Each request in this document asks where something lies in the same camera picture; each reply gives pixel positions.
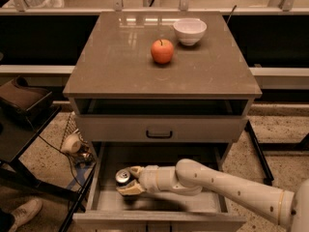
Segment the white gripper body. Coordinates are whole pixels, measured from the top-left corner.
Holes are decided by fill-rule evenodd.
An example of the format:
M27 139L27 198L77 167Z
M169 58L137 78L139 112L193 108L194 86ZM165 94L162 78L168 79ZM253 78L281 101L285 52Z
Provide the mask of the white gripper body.
M144 167L144 170L138 178L139 183L146 189L146 192L159 192L156 181L157 170L157 165L148 165Z

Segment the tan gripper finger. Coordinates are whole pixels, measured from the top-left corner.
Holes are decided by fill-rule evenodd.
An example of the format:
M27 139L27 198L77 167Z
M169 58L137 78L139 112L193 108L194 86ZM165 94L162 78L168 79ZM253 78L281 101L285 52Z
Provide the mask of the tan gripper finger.
M144 168L142 166L131 166L128 170L135 179L138 179Z
M122 196L139 195L146 191L137 180L133 180L124 186L116 187L116 190Z

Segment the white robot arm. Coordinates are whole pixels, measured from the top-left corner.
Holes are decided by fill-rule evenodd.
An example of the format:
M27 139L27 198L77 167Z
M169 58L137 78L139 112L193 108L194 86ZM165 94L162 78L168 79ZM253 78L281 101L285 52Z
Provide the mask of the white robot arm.
M126 167L115 174L115 180L123 196L160 191L197 195L206 188L287 232L309 232L308 180L291 192L216 171L192 159L181 159L174 166Z

